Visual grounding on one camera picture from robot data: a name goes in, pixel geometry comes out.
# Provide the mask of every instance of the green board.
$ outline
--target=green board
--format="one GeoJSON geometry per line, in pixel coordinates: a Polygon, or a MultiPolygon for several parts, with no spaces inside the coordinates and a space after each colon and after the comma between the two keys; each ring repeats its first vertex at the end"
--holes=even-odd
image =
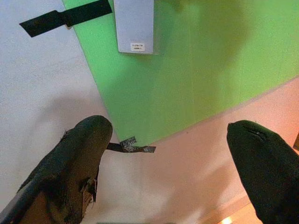
{"type": "Polygon", "coordinates": [[[114,14],[74,27],[120,140],[150,144],[299,73],[298,0],[156,0],[155,13],[156,55],[119,53],[114,14]]]}

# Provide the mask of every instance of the green panel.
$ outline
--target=green panel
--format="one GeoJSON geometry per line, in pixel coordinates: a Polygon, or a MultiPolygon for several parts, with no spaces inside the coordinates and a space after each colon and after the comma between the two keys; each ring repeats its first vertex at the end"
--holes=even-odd
{"type": "Polygon", "coordinates": [[[156,0],[155,12],[155,55],[119,53],[114,14],[74,27],[120,140],[150,144],[299,72],[298,0],[156,0]]]}

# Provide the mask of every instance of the white wall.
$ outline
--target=white wall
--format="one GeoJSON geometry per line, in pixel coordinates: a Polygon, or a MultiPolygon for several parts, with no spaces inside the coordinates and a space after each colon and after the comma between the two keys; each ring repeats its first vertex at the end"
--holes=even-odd
{"type": "MultiPolygon", "coordinates": [[[[18,25],[53,9],[63,11],[61,0],[2,0],[0,5],[2,210],[65,130],[107,112],[72,29],[30,38],[18,25]]],[[[298,99],[299,77],[156,142],[154,154],[105,152],[97,203],[83,223],[198,223],[245,195],[227,147],[227,123],[250,119],[293,144],[298,99]]]]}

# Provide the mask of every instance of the white label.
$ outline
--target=white label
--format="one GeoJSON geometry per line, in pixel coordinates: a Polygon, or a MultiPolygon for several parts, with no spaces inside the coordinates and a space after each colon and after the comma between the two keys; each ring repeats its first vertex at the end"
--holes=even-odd
{"type": "Polygon", "coordinates": [[[131,43],[131,51],[145,51],[144,43],[131,43]]]}

